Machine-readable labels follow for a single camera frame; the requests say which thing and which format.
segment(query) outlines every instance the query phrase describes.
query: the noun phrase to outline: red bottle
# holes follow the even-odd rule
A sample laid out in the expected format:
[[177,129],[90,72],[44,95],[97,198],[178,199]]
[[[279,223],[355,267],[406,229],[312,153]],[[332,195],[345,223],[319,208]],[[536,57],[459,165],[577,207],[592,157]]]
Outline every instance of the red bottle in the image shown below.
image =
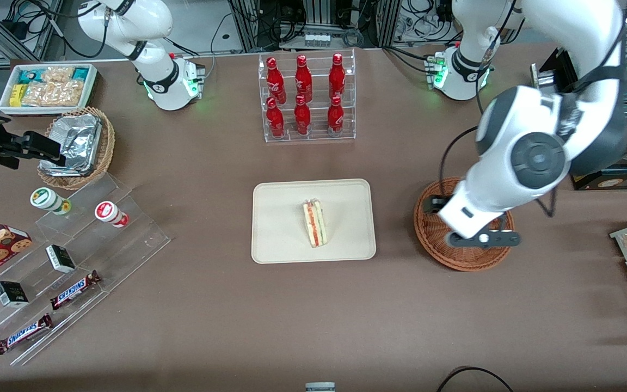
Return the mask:
[[273,97],[268,97],[266,104],[268,105],[266,117],[268,117],[268,125],[271,129],[272,137],[281,139],[284,137],[284,117],[282,117],[282,112],[277,107],[277,102]]
[[297,56],[297,73],[294,75],[294,81],[297,83],[297,94],[301,94],[306,102],[314,99],[314,85],[311,81],[311,70],[306,65],[306,56],[300,54]]
[[287,102],[287,94],[284,92],[282,72],[277,69],[277,61],[274,57],[268,57],[266,64],[268,64],[268,90],[279,104],[284,105],[284,102]]
[[345,111],[340,106],[340,96],[334,96],[330,100],[328,108],[328,134],[338,137],[343,132],[343,116]]
[[333,54],[333,67],[328,74],[328,95],[333,98],[335,95],[342,96],[345,92],[345,69],[343,68],[343,55]]
[[306,105],[306,98],[299,94],[297,96],[297,106],[294,108],[294,118],[297,121],[297,132],[301,136],[307,136],[311,131],[311,110]]

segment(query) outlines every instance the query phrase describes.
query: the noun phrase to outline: table surface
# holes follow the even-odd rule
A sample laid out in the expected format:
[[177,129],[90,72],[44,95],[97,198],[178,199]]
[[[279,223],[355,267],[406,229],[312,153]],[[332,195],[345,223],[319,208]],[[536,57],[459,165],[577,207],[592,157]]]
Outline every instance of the table surface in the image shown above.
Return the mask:
[[[552,49],[502,47],[483,102],[527,84]],[[477,106],[428,91],[381,50],[356,57],[358,138],[299,146],[263,141],[257,55],[219,57],[204,99],[177,112],[147,99],[129,62],[97,63],[94,105],[117,133],[110,172],[174,240],[28,365],[0,358],[0,390],[435,390],[460,365],[515,390],[627,390],[627,270],[608,237],[627,226],[627,191],[565,180],[555,218],[535,203],[513,210],[523,243],[500,265],[450,270],[421,248],[411,212]],[[476,159],[465,138],[446,174]],[[28,228],[42,215],[27,201],[42,185],[35,164],[0,167],[0,223]],[[253,262],[256,185],[350,178],[371,184],[374,258]],[[492,390],[478,378],[463,382]]]

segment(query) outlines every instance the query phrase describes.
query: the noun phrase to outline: white tray of snacks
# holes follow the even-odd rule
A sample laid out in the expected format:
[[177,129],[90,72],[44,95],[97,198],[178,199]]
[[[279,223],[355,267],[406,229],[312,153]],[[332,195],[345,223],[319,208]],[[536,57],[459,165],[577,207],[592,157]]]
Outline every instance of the white tray of snacks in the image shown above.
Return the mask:
[[[315,226],[321,217],[306,215],[308,200],[318,201],[324,211],[324,228],[316,234],[307,220]],[[327,242],[314,246],[323,229]],[[256,263],[368,260],[375,253],[371,189],[364,179],[262,183],[253,190]]]
[[88,63],[16,65],[0,99],[0,110],[13,116],[42,116],[83,109],[96,74]]

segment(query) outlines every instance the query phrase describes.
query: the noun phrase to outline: snickers bar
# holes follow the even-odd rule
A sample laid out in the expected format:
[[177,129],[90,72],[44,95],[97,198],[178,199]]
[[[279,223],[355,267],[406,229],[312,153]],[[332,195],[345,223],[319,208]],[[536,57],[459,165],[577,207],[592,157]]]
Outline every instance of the snickers bar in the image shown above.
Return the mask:
[[42,330],[48,328],[52,329],[52,327],[54,327],[52,325],[52,318],[50,318],[50,315],[45,313],[45,315],[42,316],[40,320],[37,320],[37,322],[32,323],[31,325],[23,328],[17,333],[14,333],[10,337],[8,337],[8,339],[0,340],[0,355],[12,349],[20,342],[32,338],[33,335],[37,334],[38,332],[41,332]]
[[59,296],[50,299],[50,303],[52,303],[52,310],[59,309],[60,306],[71,301],[73,298],[80,295],[80,293],[84,292],[84,290],[91,287],[92,285],[95,285],[95,283],[97,282],[100,282],[100,276],[98,276],[98,273],[94,270],[93,272],[89,273],[89,275],[84,276],[84,279],[80,280],[72,287],[63,291]]

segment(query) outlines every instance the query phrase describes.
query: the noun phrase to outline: small jar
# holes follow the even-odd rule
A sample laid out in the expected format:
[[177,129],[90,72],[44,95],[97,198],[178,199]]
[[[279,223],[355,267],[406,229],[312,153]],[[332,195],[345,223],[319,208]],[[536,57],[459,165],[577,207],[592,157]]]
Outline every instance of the small jar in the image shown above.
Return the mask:
[[72,203],[50,188],[38,188],[30,195],[30,203],[37,208],[64,215],[72,210]]
[[95,215],[98,220],[110,223],[116,228],[124,228],[130,221],[130,217],[120,211],[118,206],[112,201],[102,201],[102,203],[98,204],[95,209]]

